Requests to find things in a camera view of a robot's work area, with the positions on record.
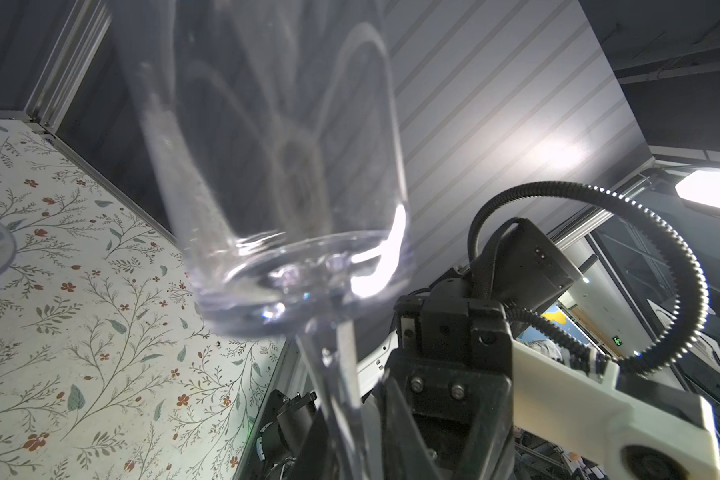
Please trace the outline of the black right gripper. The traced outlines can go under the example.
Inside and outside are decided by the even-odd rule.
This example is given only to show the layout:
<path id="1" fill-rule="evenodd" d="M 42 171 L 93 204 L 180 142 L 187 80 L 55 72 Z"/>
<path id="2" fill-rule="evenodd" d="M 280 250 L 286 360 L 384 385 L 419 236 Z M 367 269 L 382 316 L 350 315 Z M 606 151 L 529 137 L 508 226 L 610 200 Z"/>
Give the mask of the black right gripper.
<path id="1" fill-rule="evenodd" d="M 513 475 L 513 338 L 503 306 L 448 279 L 394 306 L 398 346 L 373 394 L 385 479 Z"/>

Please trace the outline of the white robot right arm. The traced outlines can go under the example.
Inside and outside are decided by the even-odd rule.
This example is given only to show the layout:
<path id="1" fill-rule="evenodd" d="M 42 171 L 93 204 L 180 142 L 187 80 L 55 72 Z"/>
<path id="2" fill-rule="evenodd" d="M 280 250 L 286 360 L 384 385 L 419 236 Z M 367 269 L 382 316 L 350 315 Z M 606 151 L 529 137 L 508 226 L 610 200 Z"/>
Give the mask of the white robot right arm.
<path id="1" fill-rule="evenodd" d="M 616 358 L 577 340 L 542 309 L 582 272 L 532 222 L 512 218 L 478 241 L 501 207 L 576 200 L 636 227 L 667 262 L 670 323 L 642 352 Z M 602 467 L 612 479 L 716 479 L 709 403 L 651 380 L 687 353 L 708 316 L 708 287 L 690 247 L 662 218 L 619 193 L 571 182 L 508 189 L 475 215 L 470 266 L 395 306 L 399 347 L 381 396 L 385 479 L 507 479 L 522 429 Z"/>

